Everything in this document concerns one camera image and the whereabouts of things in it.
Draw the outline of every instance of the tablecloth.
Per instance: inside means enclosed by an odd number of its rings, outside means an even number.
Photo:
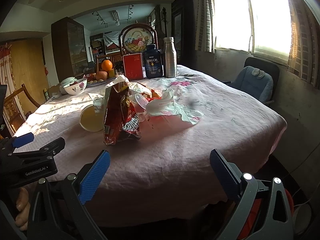
[[[61,180],[92,162],[103,149],[111,164],[93,199],[86,203],[99,226],[131,226],[190,215],[207,203],[226,196],[210,167],[211,150],[243,172],[255,173],[275,149],[285,120],[250,95],[183,66],[176,78],[144,79],[141,83],[160,93],[172,89],[175,100],[202,112],[198,124],[179,116],[154,117],[140,123],[142,138],[116,145],[103,143],[103,132],[90,133],[79,124],[81,109],[92,104],[87,88],[78,96],[65,95],[41,105],[18,129],[32,143],[16,151],[37,150],[63,137],[65,149],[54,157]]]

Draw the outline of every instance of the blue cushion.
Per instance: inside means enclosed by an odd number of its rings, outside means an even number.
[[[244,67],[229,86],[253,96],[262,103],[269,101],[273,88],[272,77],[265,73],[264,77],[259,79],[258,76],[252,75],[253,70],[254,67]]]

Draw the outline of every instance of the fruit plate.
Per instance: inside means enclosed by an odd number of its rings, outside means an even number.
[[[91,88],[91,87],[96,87],[96,86],[100,86],[100,85],[106,85],[106,84],[109,84],[111,81],[115,80],[116,78],[110,78],[110,79],[107,79],[105,81],[100,81],[100,82],[97,82],[97,83],[93,83],[93,84],[88,84],[87,83],[87,87],[88,88]]]

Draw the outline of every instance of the white cord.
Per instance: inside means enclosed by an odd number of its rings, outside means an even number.
[[[314,196],[314,194],[316,193],[316,191],[317,191],[317,189],[318,189],[319,186],[320,186],[320,181],[319,181],[319,183],[318,183],[315,191],[312,193],[312,196],[311,196],[306,202],[304,202],[304,203],[302,203],[302,204],[294,205],[294,207],[298,207],[298,206],[307,204],[307,203],[313,198],[313,196]]]

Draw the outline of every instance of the dark blue bottle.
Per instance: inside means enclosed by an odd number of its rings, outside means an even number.
[[[161,52],[156,49],[155,44],[147,45],[147,50],[143,53],[143,59],[147,78],[163,76]]]

